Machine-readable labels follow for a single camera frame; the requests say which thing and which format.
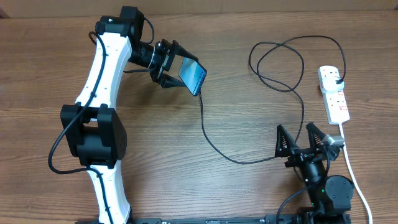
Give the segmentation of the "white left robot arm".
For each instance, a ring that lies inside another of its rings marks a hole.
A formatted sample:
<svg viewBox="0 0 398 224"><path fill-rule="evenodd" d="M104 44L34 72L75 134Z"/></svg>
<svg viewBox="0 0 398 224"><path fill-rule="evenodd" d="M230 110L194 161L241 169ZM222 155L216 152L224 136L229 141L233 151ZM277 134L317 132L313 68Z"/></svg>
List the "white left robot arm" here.
<svg viewBox="0 0 398 224"><path fill-rule="evenodd" d="M103 16L89 33L96 53L88 79L73 105L63 105L61 138L66 138L81 170L89 173L99 205L96 223L134 223L127 201L121 161L127 133L116 112L122 76L128 62L141 66L162 88L185 87L197 96L207 71L176 40L156 44L141 40L147 18L124 6L118 17Z"/></svg>

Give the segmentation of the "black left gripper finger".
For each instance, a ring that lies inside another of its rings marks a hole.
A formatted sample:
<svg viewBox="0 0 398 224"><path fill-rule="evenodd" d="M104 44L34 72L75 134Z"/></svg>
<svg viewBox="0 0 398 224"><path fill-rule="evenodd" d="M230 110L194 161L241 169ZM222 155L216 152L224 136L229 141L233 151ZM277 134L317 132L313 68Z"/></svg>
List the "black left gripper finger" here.
<svg viewBox="0 0 398 224"><path fill-rule="evenodd" d="M186 87L183 81L171 77L168 74L161 74L159 85L162 88L172 88L172 87Z"/></svg>
<svg viewBox="0 0 398 224"><path fill-rule="evenodd" d="M196 56L194 56L189 51L184 49L176 40L173 40L169 56L174 58L176 55L184 57L184 58L192 59L196 62L198 61L198 58Z"/></svg>

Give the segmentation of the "blue Samsung smartphone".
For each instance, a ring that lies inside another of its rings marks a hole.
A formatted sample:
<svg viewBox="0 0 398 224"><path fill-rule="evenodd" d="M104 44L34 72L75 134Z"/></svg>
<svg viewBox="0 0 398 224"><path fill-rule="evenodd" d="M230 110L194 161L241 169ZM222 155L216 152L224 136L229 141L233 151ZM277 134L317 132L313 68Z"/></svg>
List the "blue Samsung smartphone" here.
<svg viewBox="0 0 398 224"><path fill-rule="evenodd" d="M207 70L199 62L185 57L178 75L190 93L197 96L205 81Z"/></svg>

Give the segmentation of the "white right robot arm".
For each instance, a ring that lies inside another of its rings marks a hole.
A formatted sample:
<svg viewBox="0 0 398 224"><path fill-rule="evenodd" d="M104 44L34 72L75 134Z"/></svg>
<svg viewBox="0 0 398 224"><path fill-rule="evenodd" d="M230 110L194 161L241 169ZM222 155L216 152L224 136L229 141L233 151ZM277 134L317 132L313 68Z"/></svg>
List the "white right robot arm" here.
<svg viewBox="0 0 398 224"><path fill-rule="evenodd" d="M345 139L319 130L314 123L306 125L310 147L301 149L283 127L277 127L275 156L285 157L286 168L301 173L305 187L282 202L269 223L350 223L346 213L351 210L354 183L343 175L330 175L331 162L343 150ZM295 214L283 215L282 210L293 198L307 192L311 206L300 207Z"/></svg>

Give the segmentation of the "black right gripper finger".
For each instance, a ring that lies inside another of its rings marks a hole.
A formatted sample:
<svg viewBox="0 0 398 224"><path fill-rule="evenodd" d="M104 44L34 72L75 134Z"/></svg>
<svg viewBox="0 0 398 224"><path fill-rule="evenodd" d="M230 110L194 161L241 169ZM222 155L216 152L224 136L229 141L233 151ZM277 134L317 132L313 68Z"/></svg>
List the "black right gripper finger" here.
<svg viewBox="0 0 398 224"><path fill-rule="evenodd" d="M289 157L295 154L299 150L298 145L292 139L289 132L283 127L283 125L277 126L277 138L275 145L275 156L276 157Z"/></svg>
<svg viewBox="0 0 398 224"><path fill-rule="evenodd" d="M310 143L310 149L317 149L319 145L322 143L326 134L320 131L313 122L310 122L306 125L308 140Z"/></svg>

